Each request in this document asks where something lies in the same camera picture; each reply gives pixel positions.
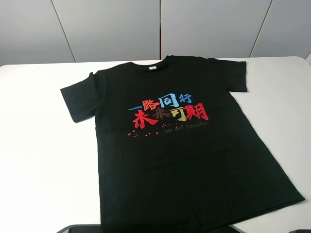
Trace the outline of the dark robot base front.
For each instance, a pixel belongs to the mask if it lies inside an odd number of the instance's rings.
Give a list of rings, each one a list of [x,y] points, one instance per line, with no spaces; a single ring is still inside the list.
[[[64,231],[64,233],[102,233],[100,226],[75,226]],[[226,226],[220,229],[211,231],[212,233],[242,233],[236,227]],[[310,229],[298,229],[290,231],[290,233],[311,233]]]

